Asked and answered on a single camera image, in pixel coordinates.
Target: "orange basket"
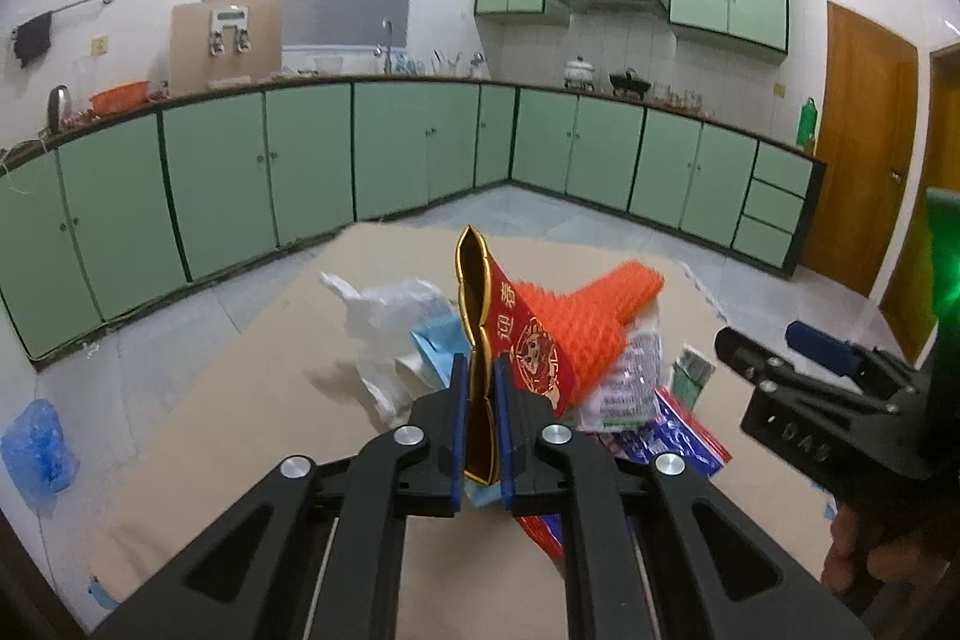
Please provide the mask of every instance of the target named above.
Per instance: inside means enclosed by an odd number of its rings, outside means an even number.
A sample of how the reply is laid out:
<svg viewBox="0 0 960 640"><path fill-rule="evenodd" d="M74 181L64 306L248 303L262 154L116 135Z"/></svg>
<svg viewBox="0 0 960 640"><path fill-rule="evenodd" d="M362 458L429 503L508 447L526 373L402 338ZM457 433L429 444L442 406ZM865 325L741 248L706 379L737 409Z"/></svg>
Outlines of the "orange basket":
<svg viewBox="0 0 960 640"><path fill-rule="evenodd" d="M90 106L99 116L126 112L128 109L147 103L148 85L150 85L149 81L141 79L137 82L128 82L125 85L108 88L96 95L91 95Z"/></svg>

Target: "towel rack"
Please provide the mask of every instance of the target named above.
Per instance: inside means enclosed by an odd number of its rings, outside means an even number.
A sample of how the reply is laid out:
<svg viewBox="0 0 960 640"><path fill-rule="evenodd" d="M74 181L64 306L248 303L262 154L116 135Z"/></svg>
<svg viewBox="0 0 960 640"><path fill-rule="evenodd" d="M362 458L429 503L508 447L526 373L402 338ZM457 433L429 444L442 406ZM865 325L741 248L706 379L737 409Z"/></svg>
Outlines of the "towel rack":
<svg viewBox="0 0 960 640"><path fill-rule="evenodd" d="M51 9L51 10L50 10L50 14L51 14L51 15L56 15L56 13L58 13L58 12L64 12L64 11L66 11L67 9L73 9L73 7L75 7L75 6L80 6L81 4L87 4L88 1L102 1L102 2L104 3L104 6L106 6L107 4L110 4L113 0L79 0L79 1L74 1L73 4L66 4L65 6L58 6L56 9ZM16 33L18 32L18 30L20 30L19 26L18 26L17 28L13 28L13 31L10 32L11 39L14 39L14 40L16 39Z"/></svg>

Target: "green bottle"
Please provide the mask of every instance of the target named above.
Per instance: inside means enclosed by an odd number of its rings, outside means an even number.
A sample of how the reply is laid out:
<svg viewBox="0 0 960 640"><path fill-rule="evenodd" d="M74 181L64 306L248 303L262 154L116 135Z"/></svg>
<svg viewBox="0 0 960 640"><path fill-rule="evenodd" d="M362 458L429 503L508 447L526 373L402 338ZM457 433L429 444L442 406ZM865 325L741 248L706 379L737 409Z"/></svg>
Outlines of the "green bottle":
<svg viewBox="0 0 960 640"><path fill-rule="evenodd" d="M800 108L800 126L797 128L797 146L803 152L813 153L813 135L817 130L817 105L813 98L808 98Z"/></svg>

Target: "blue plastic bag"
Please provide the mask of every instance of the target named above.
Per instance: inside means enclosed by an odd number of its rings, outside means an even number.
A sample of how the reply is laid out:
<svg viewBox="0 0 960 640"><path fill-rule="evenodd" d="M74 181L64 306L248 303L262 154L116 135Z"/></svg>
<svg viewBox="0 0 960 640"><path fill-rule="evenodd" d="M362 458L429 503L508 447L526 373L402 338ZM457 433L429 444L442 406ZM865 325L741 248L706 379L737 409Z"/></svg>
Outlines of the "blue plastic bag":
<svg viewBox="0 0 960 640"><path fill-rule="evenodd" d="M80 461L64 442L59 415L46 399L35 399L0 438L0 455L23 497L35 512L50 513L56 495L71 485Z"/></svg>

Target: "drawer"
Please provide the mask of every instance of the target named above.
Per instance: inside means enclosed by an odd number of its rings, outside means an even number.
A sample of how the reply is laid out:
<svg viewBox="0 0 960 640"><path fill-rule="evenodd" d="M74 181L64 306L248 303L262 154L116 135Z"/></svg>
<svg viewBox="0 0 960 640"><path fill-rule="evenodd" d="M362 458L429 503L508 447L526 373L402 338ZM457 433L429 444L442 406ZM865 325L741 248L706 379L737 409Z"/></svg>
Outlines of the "drawer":
<svg viewBox="0 0 960 640"><path fill-rule="evenodd" d="M785 231L744 215L733 239L733 249L771 266L783 266L792 239Z"/></svg>
<svg viewBox="0 0 960 640"><path fill-rule="evenodd" d="M754 176L797 196L805 196L813 163L796 153L760 143Z"/></svg>
<svg viewBox="0 0 960 640"><path fill-rule="evenodd" d="M797 228L802 209L803 199L800 196L787 194L786 191L766 185L760 180L752 180L743 214L792 234Z"/></svg>

